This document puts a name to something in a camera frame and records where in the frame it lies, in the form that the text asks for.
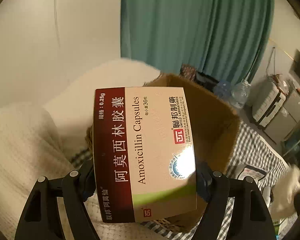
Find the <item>amoxicillin capsules medicine box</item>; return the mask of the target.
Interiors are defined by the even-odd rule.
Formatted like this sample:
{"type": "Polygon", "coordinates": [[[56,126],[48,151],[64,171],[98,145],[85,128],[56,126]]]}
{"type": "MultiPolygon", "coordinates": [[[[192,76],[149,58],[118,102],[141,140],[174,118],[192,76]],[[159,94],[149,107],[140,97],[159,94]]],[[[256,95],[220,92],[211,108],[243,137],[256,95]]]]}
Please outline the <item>amoxicillin capsules medicine box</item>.
{"type": "Polygon", "coordinates": [[[197,208],[193,138],[181,87],[97,89],[93,159],[105,223],[163,219],[197,208]]]}

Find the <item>silver foil packet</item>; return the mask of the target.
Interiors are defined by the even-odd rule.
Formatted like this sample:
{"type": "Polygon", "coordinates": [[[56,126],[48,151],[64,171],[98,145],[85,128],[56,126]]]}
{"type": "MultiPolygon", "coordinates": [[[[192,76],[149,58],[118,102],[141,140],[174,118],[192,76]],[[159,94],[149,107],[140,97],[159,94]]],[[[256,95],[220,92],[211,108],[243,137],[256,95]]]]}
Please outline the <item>silver foil packet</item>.
{"type": "Polygon", "coordinates": [[[234,178],[243,180],[245,177],[251,177],[256,182],[257,186],[260,186],[262,180],[266,177],[267,172],[263,169],[248,165],[240,164],[235,170],[234,178]]]}

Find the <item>checkered bed sheet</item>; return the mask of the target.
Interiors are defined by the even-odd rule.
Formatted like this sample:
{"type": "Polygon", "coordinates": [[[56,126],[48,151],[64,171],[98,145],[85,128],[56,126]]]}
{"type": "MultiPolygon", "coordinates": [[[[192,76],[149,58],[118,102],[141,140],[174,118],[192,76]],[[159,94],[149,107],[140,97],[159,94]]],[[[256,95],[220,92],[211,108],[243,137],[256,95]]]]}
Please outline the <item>checkered bed sheet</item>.
{"type": "MultiPolygon", "coordinates": [[[[79,168],[84,161],[92,158],[92,152],[84,141],[83,146],[79,147],[79,152],[72,153],[69,160],[75,167],[79,168]]],[[[267,172],[266,177],[260,183],[259,189],[262,191],[266,186],[274,186],[278,179],[287,172],[288,165],[273,152],[274,150],[266,144],[263,138],[245,122],[241,121],[239,132],[232,156],[226,166],[226,175],[234,178],[235,168],[240,164],[248,164],[267,172]]],[[[230,226],[234,198],[229,198],[226,206],[226,214],[222,222],[222,227],[217,239],[226,239],[226,234],[230,226]]],[[[194,228],[191,233],[173,233],[166,230],[155,222],[144,223],[146,228],[151,229],[157,234],[168,239],[191,239],[194,234],[194,228]]]]}

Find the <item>white quilted blanket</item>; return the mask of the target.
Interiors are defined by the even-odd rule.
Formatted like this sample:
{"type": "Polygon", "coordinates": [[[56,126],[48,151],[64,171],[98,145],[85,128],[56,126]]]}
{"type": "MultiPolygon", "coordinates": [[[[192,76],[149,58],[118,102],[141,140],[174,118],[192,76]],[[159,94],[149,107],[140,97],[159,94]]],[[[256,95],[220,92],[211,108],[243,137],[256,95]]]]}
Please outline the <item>white quilted blanket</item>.
{"type": "Polygon", "coordinates": [[[59,178],[92,157],[86,146],[66,154],[51,115],[31,103],[0,108],[0,232],[14,239],[39,176],[59,178]]]}

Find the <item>brown cardboard box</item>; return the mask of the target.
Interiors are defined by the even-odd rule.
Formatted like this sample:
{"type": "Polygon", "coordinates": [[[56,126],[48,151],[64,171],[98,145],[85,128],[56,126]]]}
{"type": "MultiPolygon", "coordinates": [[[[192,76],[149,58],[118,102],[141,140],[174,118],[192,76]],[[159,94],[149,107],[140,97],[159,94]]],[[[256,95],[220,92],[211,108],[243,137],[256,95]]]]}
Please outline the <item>brown cardboard box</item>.
{"type": "Polygon", "coordinates": [[[198,194],[199,165],[206,162],[213,170],[225,170],[236,142],[239,117],[211,92],[183,77],[166,74],[143,87],[181,87],[185,93],[196,164],[197,208],[163,220],[176,231],[187,232],[197,224],[206,208],[198,194]]]}

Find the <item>white pillow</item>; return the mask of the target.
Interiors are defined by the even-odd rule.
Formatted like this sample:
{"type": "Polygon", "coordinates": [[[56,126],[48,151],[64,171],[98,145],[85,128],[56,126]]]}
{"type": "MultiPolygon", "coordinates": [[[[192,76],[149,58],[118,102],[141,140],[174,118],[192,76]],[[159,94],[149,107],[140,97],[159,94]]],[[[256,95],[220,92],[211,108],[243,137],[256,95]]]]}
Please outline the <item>white pillow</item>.
{"type": "Polygon", "coordinates": [[[62,152],[74,166],[92,157],[85,140],[93,124],[95,90],[140,87],[156,79],[160,70],[140,61],[118,59],[95,67],[44,105],[58,129],[62,152]]]}

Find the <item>grey mini fridge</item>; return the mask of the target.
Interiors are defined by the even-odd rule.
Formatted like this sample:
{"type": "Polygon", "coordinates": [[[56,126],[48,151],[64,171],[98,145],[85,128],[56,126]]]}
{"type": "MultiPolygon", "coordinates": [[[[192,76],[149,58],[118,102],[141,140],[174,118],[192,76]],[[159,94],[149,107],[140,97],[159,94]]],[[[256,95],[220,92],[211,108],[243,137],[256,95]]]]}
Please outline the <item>grey mini fridge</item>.
{"type": "Polygon", "coordinates": [[[279,144],[300,121],[300,94],[293,89],[264,132],[279,144]]]}

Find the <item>white suitcase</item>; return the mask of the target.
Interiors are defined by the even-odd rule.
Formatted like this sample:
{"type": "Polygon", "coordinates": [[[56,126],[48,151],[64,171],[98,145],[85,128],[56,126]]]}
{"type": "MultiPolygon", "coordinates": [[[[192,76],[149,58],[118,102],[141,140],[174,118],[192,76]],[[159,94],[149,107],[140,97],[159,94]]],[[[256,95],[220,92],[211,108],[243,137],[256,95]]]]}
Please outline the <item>white suitcase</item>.
{"type": "Polygon", "coordinates": [[[286,95],[278,89],[277,85],[267,79],[262,86],[252,105],[252,116],[258,126],[265,128],[286,100],[286,95]]]}

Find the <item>clear plastic water bottle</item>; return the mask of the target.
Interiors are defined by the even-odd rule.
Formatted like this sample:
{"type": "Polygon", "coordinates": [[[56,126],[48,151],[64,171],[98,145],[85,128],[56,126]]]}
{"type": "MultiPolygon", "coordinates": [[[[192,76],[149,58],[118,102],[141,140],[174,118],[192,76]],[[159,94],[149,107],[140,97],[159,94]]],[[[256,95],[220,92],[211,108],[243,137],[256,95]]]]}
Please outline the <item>clear plastic water bottle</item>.
{"type": "Polygon", "coordinates": [[[236,84],[231,91],[231,104],[237,109],[242,109],[249,98],[250,90],[251,84],[247,80],[236,84]]]}

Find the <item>dark patterned box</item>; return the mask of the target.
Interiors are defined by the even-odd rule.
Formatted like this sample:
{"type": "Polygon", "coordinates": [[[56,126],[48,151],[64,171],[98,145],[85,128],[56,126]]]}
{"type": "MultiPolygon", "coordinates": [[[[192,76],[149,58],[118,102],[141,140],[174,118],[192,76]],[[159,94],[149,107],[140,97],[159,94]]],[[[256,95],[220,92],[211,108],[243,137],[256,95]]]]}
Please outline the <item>dark patterned box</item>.
{"type": "Polygon", "coordinates": [[[182,64],[180,68],[180,76],[190,81],[195,80],[196,72],[196,69],[189,64],[182,64]]]}

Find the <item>green curtain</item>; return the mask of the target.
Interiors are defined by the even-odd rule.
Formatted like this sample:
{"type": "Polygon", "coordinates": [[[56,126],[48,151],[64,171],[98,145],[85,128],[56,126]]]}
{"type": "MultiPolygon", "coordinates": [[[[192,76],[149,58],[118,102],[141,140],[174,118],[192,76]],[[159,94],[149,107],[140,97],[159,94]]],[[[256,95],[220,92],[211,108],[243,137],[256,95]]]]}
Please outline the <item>green curtain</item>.
{"type": "Polygon", "coordinates": [[[252,81],[274,0],[121,0],[121,56],[165,73],[183,64],[217,80],[252,81]]]}

